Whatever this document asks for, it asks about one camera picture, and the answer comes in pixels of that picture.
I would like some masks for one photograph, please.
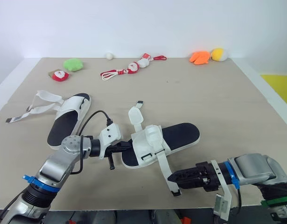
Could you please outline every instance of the white slipper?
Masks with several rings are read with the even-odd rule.
[[[176,183],[168,181],[172,174],[166,156],[179,152],[198,143],[200,133],[198,128],[190,123],[182,123],[166,128],[149,125],[144,130],[141,127],[143,117],[140,112],[143,102],[129,111],[131,124],[136,133],[131,134],[133,148],[121,154],[122,163],[127,168],[141,168],[159,161],[161,171],[167,185],[174,196],[181,194]]]
[[[46,106],[33,107],[36,97],[52,104]],[[30,114],[40,114],[48,110],[55,110],[56,118],[48,135],[47,143],[52,149],[58,149],[62,140],[77,134],[82,120],[91,106],[91,97],[86,93],[76,94],[67,100],[61,96],[47,91],[38,91],[32,105],[27,108],[27,112],[19,117],[8,118],[7,123],[13,123],[27,117]]]

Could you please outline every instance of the white wall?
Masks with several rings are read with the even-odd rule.
[[[187,57],[223,47],[287,72],[287,0],[0,0],[23,57]]]
[[[23,56],[15,46],[13,38],[9,38],[0,30],[0,83],[21,62]]]

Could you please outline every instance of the orange plush toy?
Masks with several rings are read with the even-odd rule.
[[[207,64],[209,63],[209,59],[210,59],[210,52],[198,51],[193,53],[189,61],[193,62],[194,64]]]

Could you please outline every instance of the yellow object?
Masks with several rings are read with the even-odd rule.
[[[198,51],[194,52],[189,59],[190,62],[194,64],[207,64],[209,63],[210,53],[208,51]]]
[[[228,58],[228,53],[222,48],[216,48],[212,51],[211,57],[214,61],[222,62]]]
[[[287,76],[261,75],[262,78],[278,93],[287,103]]]

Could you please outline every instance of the blue ring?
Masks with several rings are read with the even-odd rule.
[[[236,189],[240,189],[240,180],[236,177],[235,173],[233,172],[230,163],[228,161],[226,161],[226,162],[224,162],[224,164],[225,164],[225,166],[229,172],[229,175],[231,176],[232,184],[235,185]]]
[[[44,184],[42,182],[40,182],[38,179],[36,179],[35,176],[27,176],[27,175],[24,175],[23,176],[23,179],[24,180],[27,180],[28,183],[33,183],[34,185],[44,189],[44,190],[47,190],[47,191],[51,191],[51,192],[54,192],[54,193],[57,193],[58,191],[60,191],[60,188],[54,188],[54,187],[51,187],[47,184]]]

